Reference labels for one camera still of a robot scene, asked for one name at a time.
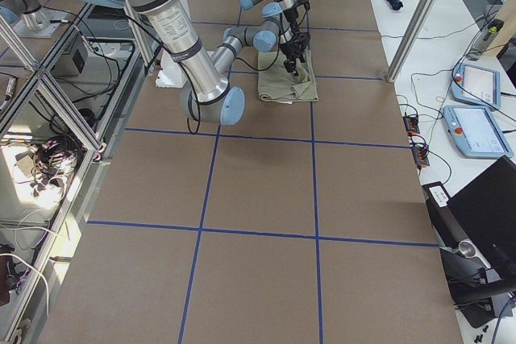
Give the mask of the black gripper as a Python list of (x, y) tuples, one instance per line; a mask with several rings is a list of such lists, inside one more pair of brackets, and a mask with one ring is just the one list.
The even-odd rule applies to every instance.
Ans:
[(310, 0), (284, 0), (283, 14), (289, 23), (294, 36), (301, 38), (306, 34), (300, 31), (300, 24), (303, 19), (299, 19), (298, 8), (303, 7), (305, 14), (310, 10)]
[(288, 73), (295, 73), (297, 60), (301, 63), (306, 62), (306, 48), (310, 43), (309, 32), (296, 32), (293, 38), (281, 44), (281, 52), (285, 56), (283, 65)]

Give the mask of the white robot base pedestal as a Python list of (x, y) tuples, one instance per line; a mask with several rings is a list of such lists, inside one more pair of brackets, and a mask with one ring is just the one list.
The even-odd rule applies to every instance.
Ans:
[(160, 58), (160, 71), (156, 77), (156, 87), (182, 89), (187, 82), (181, 67), (172, 57), (163, 51)]

